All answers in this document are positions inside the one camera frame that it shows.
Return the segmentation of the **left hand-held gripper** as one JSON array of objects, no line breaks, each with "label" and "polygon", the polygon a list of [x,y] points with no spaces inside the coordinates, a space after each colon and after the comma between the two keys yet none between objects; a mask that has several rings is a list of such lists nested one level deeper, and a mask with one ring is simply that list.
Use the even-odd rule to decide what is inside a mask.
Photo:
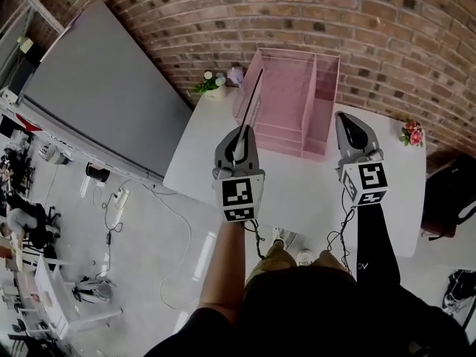
[{"label": "left hand-held gripper", "polygon": [[213,190],[227,222],[247,222],[258,216],[265,171],[260,168],[254,130],[238,126],[215,149]]}]

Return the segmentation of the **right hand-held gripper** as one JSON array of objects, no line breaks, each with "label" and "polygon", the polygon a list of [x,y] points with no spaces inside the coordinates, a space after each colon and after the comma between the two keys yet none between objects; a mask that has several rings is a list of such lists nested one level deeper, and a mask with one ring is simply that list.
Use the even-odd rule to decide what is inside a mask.
[{"label": "right hand-held gripper", "polygon": [[335,114],[335,130],[341,155],[336,171],[353,206],[381,203],[387,177],[376,133],[361,119],[342,111]]}]

